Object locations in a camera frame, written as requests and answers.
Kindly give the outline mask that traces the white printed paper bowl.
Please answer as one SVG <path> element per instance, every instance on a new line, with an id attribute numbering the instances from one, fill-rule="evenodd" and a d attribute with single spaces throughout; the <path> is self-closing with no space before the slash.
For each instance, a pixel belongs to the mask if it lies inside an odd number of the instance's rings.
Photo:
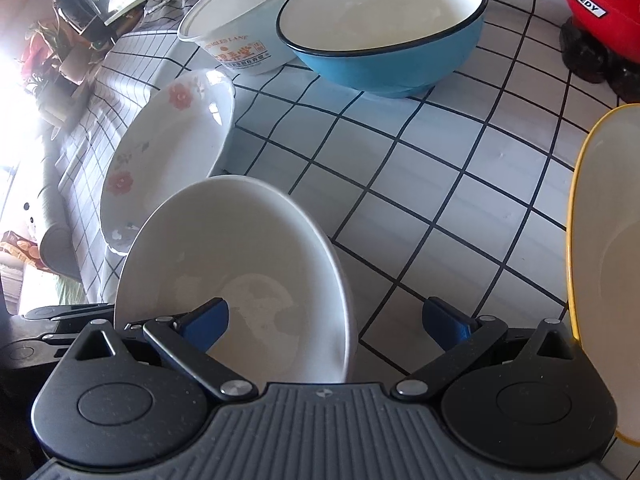
<path id="1" fill-rule="evenodd" d="M 286 0 L 198 0 L 182 19 L 178 38 L 193 42 L 227 70 L 259 75 L 294 60 L 277 34 Z"/>

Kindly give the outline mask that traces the blue enamel bowl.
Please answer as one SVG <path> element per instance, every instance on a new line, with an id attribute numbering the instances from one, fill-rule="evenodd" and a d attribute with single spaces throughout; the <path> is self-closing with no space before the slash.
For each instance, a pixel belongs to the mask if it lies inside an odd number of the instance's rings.
<path id="1" fill-rule="evenodd" d="M 286 0 L 277 34 L 322 78 L 386 98 L 413 96 L 460 68 L 488 0 Z"/>

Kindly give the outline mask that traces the floral white shallow bowl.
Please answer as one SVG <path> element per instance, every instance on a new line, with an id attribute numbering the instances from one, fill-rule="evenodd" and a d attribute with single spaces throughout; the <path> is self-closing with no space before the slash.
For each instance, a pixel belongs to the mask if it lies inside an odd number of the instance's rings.
<path id="1" fill-rule="evenodd" d="M 220 70 L 192 70 L 142 107 L 108 166 L 100 203 L 106 246 L 127 255 L 154 211 L 183 188 L 220 174 L 235 115 L 235 88 Z"/>

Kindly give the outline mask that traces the yellow rimmed white bowl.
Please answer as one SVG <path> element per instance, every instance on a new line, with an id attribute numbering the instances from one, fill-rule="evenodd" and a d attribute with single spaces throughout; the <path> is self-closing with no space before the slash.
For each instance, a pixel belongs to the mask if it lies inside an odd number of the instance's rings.
<path id="1" fill-rule="evenodd" d="M 593 126 L 576 160 L 566 222 L 570 324 L 617 406 L 617 437 L 639 442 L 639 107 Z"/>

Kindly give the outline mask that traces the red panda robot figurine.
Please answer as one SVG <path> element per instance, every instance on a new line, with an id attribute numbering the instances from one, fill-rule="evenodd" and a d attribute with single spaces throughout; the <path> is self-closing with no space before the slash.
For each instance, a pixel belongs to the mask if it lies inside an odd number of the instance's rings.
<path id="1" fill-rule="evenodd" d="M 625 103 L 639 101 L 639 0 L 566 0 L 562 60 L 590 84 L 605 82 Z"/>

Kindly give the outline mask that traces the white checkered tablecloth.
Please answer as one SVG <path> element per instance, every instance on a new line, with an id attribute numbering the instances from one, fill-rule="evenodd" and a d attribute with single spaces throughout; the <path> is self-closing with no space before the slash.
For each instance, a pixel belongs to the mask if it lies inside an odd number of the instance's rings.
<path id="1" fill-rule="evenodd" d="M 96 75 L 66 136 L 64 197 L 89 301 L 113 301 L 124 259 L 100 232 L 107 168 L 155 93 L 197 68 L 179 41 L 198 0 L 151 0 Z M 622 102 L 565 68 L 565 0 L 489 0 L 478 47 L 433 90 L 388 100 L 341 88 L 300 61 L 234 76 L 238 126 L 226 169 L 290 193 L 334 245 L 352 290 L 352 378 L 386 382 L 440 349 L 421 326 L 428 296 L 515 327 L 562 318 L 565 221 L 588 130 Z"/>

